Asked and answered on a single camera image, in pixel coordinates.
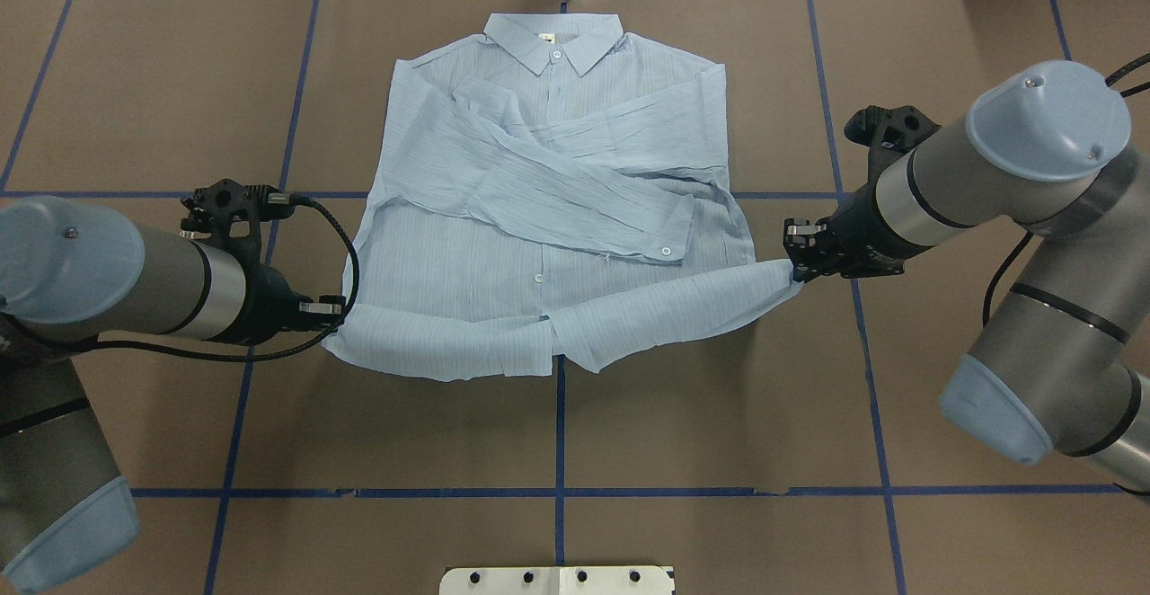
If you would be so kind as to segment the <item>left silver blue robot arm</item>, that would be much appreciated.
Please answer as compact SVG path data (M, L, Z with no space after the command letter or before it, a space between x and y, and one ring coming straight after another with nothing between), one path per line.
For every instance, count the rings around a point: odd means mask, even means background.
M181 234L116 209L33 194L3 207L3 579L18 594L71 582L140 529L75 358L143 351L268 363L340 328L348 295L308 297L262 258L261 227L322 203L274 186L204 189Z

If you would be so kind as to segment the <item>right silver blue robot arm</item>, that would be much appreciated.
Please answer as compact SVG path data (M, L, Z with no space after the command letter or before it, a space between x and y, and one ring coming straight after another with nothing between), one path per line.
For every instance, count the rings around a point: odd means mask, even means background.
M986 288L982 329L943 394L953 426L1032 466L1087 464L1147 502L1147 373L1120 361L1147 320L1147 153L1125 76L1044 61L941 127L912 106L854 113L866 183L829 218L787 219L793 280L892 277L1007 218L1023 232Z

